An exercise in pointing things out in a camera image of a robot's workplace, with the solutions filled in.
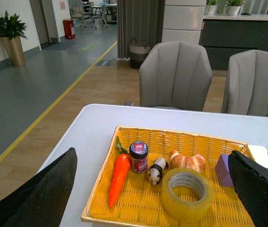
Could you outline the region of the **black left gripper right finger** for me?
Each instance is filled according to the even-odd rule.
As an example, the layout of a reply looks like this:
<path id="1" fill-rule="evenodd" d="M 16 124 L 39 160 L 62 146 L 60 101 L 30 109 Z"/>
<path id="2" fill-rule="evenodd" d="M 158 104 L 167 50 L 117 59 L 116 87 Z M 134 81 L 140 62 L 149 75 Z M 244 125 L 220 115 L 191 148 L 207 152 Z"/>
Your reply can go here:
<path id="1" fill-rule="evenodd" d="M 268 169 L 241 152 L 228 157 L 234 190 L 256 227 L 268 227 Z"/>

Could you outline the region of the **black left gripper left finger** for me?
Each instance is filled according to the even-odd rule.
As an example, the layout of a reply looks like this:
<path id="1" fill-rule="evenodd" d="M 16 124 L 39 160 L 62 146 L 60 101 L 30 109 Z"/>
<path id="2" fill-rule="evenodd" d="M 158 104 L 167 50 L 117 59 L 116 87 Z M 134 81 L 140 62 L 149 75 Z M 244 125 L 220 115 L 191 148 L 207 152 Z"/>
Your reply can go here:
<path id="1" fill-rule="evenodd" d="M 58 227 L 77 170 L 77 154 L 60 157 L 0 201 L 0 227 Z"/>

